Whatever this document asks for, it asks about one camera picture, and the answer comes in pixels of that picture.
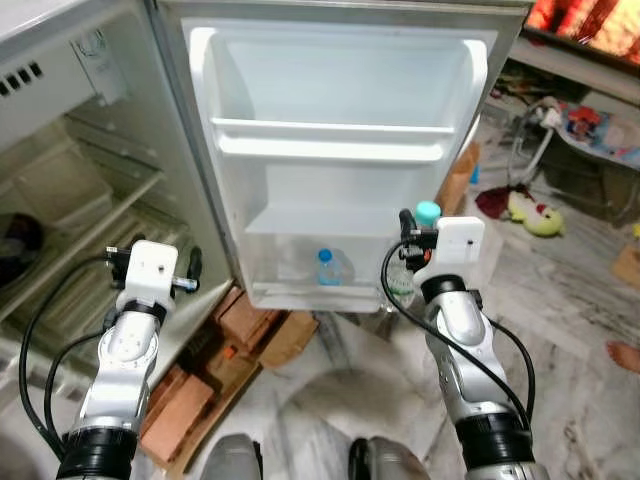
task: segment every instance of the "metal robot arm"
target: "metal robot arm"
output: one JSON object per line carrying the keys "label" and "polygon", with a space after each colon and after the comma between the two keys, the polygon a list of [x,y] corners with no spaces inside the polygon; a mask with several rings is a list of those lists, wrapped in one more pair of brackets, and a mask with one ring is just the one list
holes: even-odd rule
{"label": "metal robot arm", "polygon": [[[424,296],[425,321],[506,383],[493,350],[493,327],[481,311],[478,292],[469,291],[462,278],[480,255],[484,224],[474,217],[443,217],[435,229],[416,229],[410,215],[403,211],[401,222],[404,216],[403,236],[414,239],[410,242],[413,247],[401,254],[415,272],[414,284]],[[431,250],[428,262],[424,260],[427,250]],[[548,480],[546,469],[533,457],[531,433],[505,391],[442,340],[427,334],[426,341],[462,445],[465,478]]]}
{"label": "metal robot arm", "polygon": [[[199,276],[199,249],[194,252],[189,270]],[[124,282],[124,290],[116,301],[115,324],[100,339],[98,373],[68,434],[56,478],[129,478],[158,332],[174,309],[173,289],[198,288],[197,279],[174,277],[177,259],[176,248],[145,240],[131,251],[107,249],[114,280]]]}

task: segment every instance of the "blue bottle cap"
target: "blue bottle cap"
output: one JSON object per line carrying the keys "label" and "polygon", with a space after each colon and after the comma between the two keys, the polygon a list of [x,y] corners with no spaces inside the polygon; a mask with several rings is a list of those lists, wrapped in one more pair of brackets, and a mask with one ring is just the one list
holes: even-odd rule
{"label": "blue bottle cap", "polygon": [[331,250],[329,250],[328,248],[323,248],[318,252],[318,258],[322,263],[327,263],[331,261],[333,255],[331,253]]}
{"label": "blue bottle cap", "polygon": [[416,223],[419,226],[433,227],[433,224],[441,215],[442,210],[435,202],[420,202],[416,206]]}

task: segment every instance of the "appliance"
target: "appliance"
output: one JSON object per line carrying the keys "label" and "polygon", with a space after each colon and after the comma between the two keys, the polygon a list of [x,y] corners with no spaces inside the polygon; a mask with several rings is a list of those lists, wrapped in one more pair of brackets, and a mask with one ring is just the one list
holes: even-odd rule
{"label": "appliance", "polygon": [[[0,291],[3,335],[74,259],[138,233],[198,245],[204,264],[151,383],[234,278],[258,308],[375,311],[397,212],[435,197],[529,6],[3,2],[0,213],[46,227],[39,260]],[[316,281],[323,248],[340,285]],[[43,352],[94,330],[108,280],[66,290],[35,334]]]}

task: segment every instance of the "refrigerator door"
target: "refrigerator door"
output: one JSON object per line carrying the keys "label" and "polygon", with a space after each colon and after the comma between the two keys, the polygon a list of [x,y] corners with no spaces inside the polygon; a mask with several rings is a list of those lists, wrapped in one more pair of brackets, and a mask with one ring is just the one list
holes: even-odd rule
{"label": "refrigerator door", "polygon": [[435,197],[526,15],[499,3],[152,9],[255,306],[379,308],[399,210]]}

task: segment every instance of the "plastic bottle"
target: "plastic bottle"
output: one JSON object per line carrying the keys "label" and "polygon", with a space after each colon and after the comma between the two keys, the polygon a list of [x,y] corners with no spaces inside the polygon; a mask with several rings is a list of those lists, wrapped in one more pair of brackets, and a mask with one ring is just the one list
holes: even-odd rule
{"label": "plastic bottle", "polygon": [[318,251],[316,262],[316,279],[320,285],[341,285],[342,269],[333,253],[328,248]]}

